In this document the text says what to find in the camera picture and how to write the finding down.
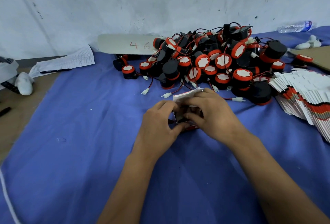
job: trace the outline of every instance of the brown cardboard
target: brown cardboard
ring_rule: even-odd
[[[295,55],[301,54],[314,58],[313,64],[327,71],[330,71],[330,46],[292,50],[291,52]]]
[[[30,68],[19,68],[18,72],[28,73],[29,70]],[[0,163],[7,156],[58,74],[36,77],[33,93],[29,96],[19,95],[8,89],[0,90],[0,110],[6,107],[12,108],[10,112],[0,117]]]

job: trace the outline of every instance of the white cord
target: white cord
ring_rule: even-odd
[[[0,180],[1,180],[1,186],[2,186],[3,196],[5,197],[6,203],[8,205],[9,211],[10,211],[10,214],[12,215],[12,218],[13,218],[15,224],[21,224],[19,222],[19,219],[17,218],[17,216],[15,214],[15,211],[14,211],[14,208],[12,206],[12,203],[10,202],[10,199],[9,199],[9,196],[8,196],[8,192],[7,192],[7,189],[6,189],[5,179],[4,179],[3,174],[2,174],[2,171],[1,171],[1,167],[0,167]]]

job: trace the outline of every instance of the hand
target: hand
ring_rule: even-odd
[[[201,93],[196,93],[184,104],[199,107],[204,115],[204,118],[201,118],[194,113],[186,113],[185,118],[194,121],[208,136],[227,146],[233,139],[242,136],[240,134],[250,134],[228,103],[209,88],[204,89]]]
[[[142,124],[136,137],[132,153],[143,159],[156,162],[186,129],[188,123],[180,123],[175,128],[168,126],[168,117],[179,106],[174,101],[160,101],[143,115]]]

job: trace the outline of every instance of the brown table surface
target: brown table surface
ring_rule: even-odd
[[[28,73],[29,70],[30,68],[19,68],[18,72]],[[12,145],[22,133],[58,74],[36,77],[33,93],[29,96],[19,95],[8,89],[0,90],[0,110],[6,107],[12,108],[10,112],[0,117],[0,164],[8,155]]]

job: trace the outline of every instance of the white glue gun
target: white glue gun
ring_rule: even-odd
[[[307,42],[297,45],[295,49],[317,48],[321,47],[321,45],[321,41],[312,34]]]

